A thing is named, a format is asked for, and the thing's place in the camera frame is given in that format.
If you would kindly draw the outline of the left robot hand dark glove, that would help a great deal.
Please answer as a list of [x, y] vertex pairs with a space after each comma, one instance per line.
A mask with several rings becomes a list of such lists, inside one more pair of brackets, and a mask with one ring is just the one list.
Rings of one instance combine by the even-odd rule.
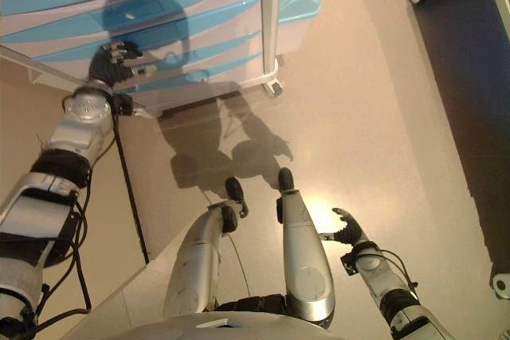
[[143, 53], [130, 41], [112, 41], [98, 48], [88, 69], [88, 80], [109, 87], [132, 78], [135, 74], [125, 61], [138, 59]]

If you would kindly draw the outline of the right robot hand dark glove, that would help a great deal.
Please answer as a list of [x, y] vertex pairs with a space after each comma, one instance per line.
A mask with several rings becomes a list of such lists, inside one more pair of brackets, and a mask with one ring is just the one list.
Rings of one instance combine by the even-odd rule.
[[325, 241], [335, 241], [341, 244], [355, 246], [360, 240], [366, 240], [366, 236], [358, 221], [345, 209], [335, 207], [332, 211], [346, 225], [334, 233], [319, 233], [319, 238]]

